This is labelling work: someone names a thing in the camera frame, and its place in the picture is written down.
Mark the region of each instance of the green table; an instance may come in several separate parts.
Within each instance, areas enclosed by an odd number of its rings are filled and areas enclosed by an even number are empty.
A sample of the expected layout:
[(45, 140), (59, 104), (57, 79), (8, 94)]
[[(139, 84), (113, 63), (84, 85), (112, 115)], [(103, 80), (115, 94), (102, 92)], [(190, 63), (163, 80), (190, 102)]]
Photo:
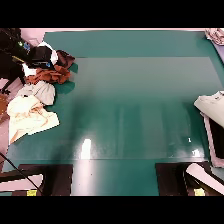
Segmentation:
[(17, 166), (72, 163), (71, 195), (158, 195), (156, 162), (209, 159), (193, 102), (223, 89), (224, 69), (203, 32), (58, 32), (44, 40), (76, 64), (46, 108), (60, 125), (10, 145)]

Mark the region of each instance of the green tabletop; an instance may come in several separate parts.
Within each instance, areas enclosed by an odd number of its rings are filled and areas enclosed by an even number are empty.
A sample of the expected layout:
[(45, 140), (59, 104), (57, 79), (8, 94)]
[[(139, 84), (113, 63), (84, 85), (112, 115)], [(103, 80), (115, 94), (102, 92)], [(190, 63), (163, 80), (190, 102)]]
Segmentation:
[[(156, 162), (209, 159), (193, 102), (223, 89), (224, 69), (203, 32), (58, 32), (44, 40), (76, 64), (46, 107), (60, 125), (9, 146), (17, 166), (72, 163), (71, 195), (158, 195)], [(5, 162), (3, 170), (12, 168)]]

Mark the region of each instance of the beige cloth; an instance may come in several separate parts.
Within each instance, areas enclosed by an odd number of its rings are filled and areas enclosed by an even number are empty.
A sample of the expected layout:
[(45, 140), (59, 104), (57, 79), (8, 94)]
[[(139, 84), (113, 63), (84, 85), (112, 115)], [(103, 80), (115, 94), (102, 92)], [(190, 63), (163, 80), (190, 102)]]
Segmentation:
[(59, 125), (56, 113), (47, 112), (33, 95), (18, 96), (8, 105), (9, 145), (23, 135), (32, 135)]
[(224, 28), (205, 28), (205, 35), (216, 44), (224, 45)]

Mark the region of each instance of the patterned fabric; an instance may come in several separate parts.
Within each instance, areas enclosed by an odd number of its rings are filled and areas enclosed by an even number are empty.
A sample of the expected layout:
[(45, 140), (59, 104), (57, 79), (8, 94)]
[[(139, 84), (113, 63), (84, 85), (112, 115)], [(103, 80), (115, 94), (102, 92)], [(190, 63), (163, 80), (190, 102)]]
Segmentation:
[(205, 28), (205, 35), (218, 45), (224, 45), (224, 28)]

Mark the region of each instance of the green mat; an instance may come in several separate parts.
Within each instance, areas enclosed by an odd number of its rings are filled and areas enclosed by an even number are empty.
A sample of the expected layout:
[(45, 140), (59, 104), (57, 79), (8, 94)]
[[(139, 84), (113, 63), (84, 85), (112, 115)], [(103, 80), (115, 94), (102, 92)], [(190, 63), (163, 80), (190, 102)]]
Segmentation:
[(193, 102), (223, 89), (224, 70), (202, 32), (61, 32), (45, 41), (76, 64), (46, 108), (60, 125), (12, 144), (16, 165), (73, 163), (72, 195), (158, 195), (155, 162), (209, 158)]

